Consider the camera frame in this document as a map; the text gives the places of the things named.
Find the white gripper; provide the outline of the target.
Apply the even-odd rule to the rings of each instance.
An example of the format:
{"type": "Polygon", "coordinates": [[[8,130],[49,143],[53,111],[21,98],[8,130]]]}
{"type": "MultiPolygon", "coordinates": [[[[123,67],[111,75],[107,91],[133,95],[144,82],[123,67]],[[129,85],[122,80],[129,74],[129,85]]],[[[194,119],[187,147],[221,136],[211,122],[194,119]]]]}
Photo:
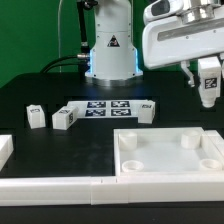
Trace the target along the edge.
{"type": "Polygon", "coordinates": [[[190,60],[219,54],[224,79],[224,4],[221,0],[155,0],[143,13],[144,65],[149,69],[181,62],[195,86],[190,60]]]}

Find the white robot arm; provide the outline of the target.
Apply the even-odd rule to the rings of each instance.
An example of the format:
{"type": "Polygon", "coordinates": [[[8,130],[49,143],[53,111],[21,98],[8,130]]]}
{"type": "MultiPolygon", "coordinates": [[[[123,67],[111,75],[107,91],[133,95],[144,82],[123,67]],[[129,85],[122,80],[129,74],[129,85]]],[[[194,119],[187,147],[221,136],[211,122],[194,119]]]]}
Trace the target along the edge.
{"type": "MultiPolygon", "coordinates": [[[[90,50],[88,81],[125,85],[143,75],[133,45],[129,0],[97,0],[95,45],[90,50]]],[[[143,12],[143,62],[155,69],[224,52],[224,3],[221,0],[153,0],[143,12]]]]}

